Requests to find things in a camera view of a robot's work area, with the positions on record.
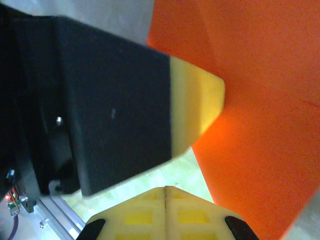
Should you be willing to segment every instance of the orange surface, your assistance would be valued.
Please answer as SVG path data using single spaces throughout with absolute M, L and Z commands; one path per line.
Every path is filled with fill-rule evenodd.
M 225 81 L 193 145 L 213 200 L 281 238 L 320 184 L 320 3 L 155 0 L 148 44 Z

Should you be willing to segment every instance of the red wire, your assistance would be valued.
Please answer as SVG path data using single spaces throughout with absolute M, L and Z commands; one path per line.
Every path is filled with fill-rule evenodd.
M 18 193 L 17 193 L 16 187 L 13 187 L 12 189 L 14 191 L 15 199 L 17 200 L 18 199 Z

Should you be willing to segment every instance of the circuit board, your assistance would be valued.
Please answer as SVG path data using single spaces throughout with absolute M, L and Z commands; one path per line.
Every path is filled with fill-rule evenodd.
M 22 211 L 21 202 L 20 202 L 18 196 L 16 196 L 14 193 L 12 194 L 12 196 L 7 194 L 5 196 L 5 199 L 7 201 L 7 206 L 10 210 L 11 217 L 15 217 L 16 215 L 18 215 Z

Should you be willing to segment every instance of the screw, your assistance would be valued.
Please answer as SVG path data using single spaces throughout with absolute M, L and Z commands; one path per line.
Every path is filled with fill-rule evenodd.
M 9 169 L 8 173 L 6 174 L 6 179 L 8 179 L 8 181 L 10 183 L 13 183 L 15 180 L 15 170 L 13 169 Z
M 19 196 L 19 199 L 21 202 L 25 202 L 25 201 L 28 201 L 29 198 L 25 193 L 23 193 Z
M 116 109 L 112 108 L 112 110 L 111 110 L 111 118 L 115 119 L 115 117 L 116 117 Z
M 55 124 L 58 126 L 58 127 L 61 127 L 63 124 L 64 124 L 64 120 L 62 119 L 62 117 L 58 116 L 55 120 Z
M 64 186 L 58 185 L 54 188 L 54 190 L 58 193 L 62 193 L 64 191 Z

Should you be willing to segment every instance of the yellow textured surface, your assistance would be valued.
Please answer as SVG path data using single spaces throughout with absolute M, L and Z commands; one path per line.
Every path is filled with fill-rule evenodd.
M 182 154 L 220 115 L 224 81 L 176 57 L 170 57 L 172 156 Z
M 111 207 L 97 240 L 234 240 L 226 216 L 241 217 L 173 186 L 157 187 Z

